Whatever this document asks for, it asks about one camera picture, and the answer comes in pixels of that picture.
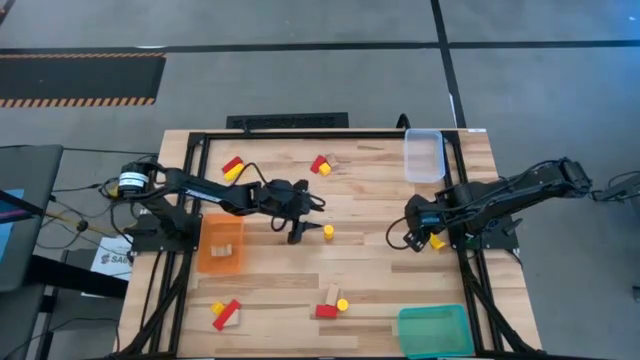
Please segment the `gray floor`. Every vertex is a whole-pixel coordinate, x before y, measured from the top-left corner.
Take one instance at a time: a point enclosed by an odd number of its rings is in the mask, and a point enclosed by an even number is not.
[[[640,39],[640,5],[632,0],[441,3],[450,41]],[[416,0],[17,0],[0,26],[0,48],[436,39],[429,2]],[[613,175],[640,169],[640,49],[452,56],[468,126],[488,129],[503,175],[569,156],[604,187]],[[221,128],[227,115],[322,111],[348,111],[353,127],[390,126],[401,112],[414,126],[454,126],[437,50],[185,53],[169,55],[152,107],[1,109],[0,145],[157,151],[169,128]],[[130,159],[65,153],[58,186],[96,182]],[[64,199],[87,212],[104,206],[97,196]],[[640,305],[630,286],[640,283],[640,215],[586,199],[549,201],[521,215],[522,259],[544,348],[636,359]],[[68,240],[52,227],[41,241]],[[106,326],[61,332],[51,359],[103,355],[112,341]]]

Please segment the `red block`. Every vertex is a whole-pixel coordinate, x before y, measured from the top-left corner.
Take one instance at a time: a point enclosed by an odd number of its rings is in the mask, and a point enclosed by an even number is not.
[[[338,307],[333,305],[324,305],[324,304],[316,305],[316,316],[335,319],[338,317]]]
[[[311,171],[313,171],[315,174],[318,173],[318,168],[320,167],[320,165],[324,164],[327,162],[327,159],[322,156],[322,155],[318,155],[318,157],[316,158],[316,161],[313,162],[313,165],[311,165]]]
[[[218,316],[216,321],[213,322],[213,326],[218,329],[218,331],[222,331],[224,323],[226,323],[227,320],[229,320],[229,317],[231,317],[231,314],[238,309],[240,309],[240,303],[236,300],[231,300],[229,305],[225,306],[224,310],[222,310],[222,313]]]
[[[236,157],[234,157],[231,161],[229,161],[229,162],[227,163],[227,165],[225,165],[225,166],[222,168],[222,173],[223,173],[223,174],[228,173],[228,172],[229,172],[229,170],[233,169],[233,167],[234,167],[234,166],[236,166],[236,165],[238,165],[238,164],[242,164],[242,159],[240,159],[240,156],[236,156]]]

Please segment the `wooden tabletop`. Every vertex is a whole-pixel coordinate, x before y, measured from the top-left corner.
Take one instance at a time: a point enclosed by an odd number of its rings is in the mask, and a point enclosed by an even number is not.
[[[165,133],[161,164],[182,167],[188,134],[187,130]],[[469,180],[497,179],[486,132],[460,130],[460,139]],[[234,156],[257,163],[267,179],[308,179],[310,192],[324,198],[327,205],[324,213],[313,213],[306,219],[333,225],[335,236],[326,243],[321,229],[311,230],[304,233],[300,244],[286,245],[288,229],[274,233],[269,228],[270,218],[245,217],[241,274],[199,274],[194,258],[179,357],[400,356],[395,324],[401,309],[466,306],[458,260],[451,249],[435,251],[427,246],[414,253],[393,250],[385,243],[384,232],[403,215],[411,195],[433,199],[434,192],[444,187],[442,182],[424,185],[405,181],[401,139],[214,140],[210,151],[209,180],[225,183],[220,169]],[[318,154],[328,155],[333,166],[327,177],[309,171]],[[449,160],[455,169],[455,162]],[[257,179],[255,172],[248,170],[242,182]],[[202,211],[222,212],[215,204],[203,204]],[[405,225],[399,225],[391,233],[392,241],[400,244],[404,232]],[[448,241],[446,234],[441,239]],[[488,250],[485,255],[496,305],[522,338],[539,348],[520,266],[505,251]],[[135,259],[119,326],[123,346],[138,331],[154,260],[155,254]],[[150,310],[155,308],[161,275],[159,266]],[[331,283],[342,289],[350,307],[338,319],[315,319],[310,315],[312,309],[324,302]],[[209,307],[215,301],[228,303],[231,299],[242,304],[240,325],[219,332],[211,325],[215,315]],[[491,348],[486,315],[478,306],[485,346]],[[167,348],[172,318],[170,309],[161,349]]]

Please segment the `orange plastic bin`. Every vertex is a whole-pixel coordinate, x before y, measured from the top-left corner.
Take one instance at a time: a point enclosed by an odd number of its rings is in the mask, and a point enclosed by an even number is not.
[[[205,214],[202,218],[197,270],[204,274],[237,274],[244,258],[241,216]]]

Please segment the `green container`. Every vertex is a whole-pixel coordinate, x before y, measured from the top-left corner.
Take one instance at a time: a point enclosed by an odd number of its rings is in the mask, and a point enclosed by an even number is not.
[[[473,354],[473,341],[462,305],[400,310],[400,347],[409,359]]]

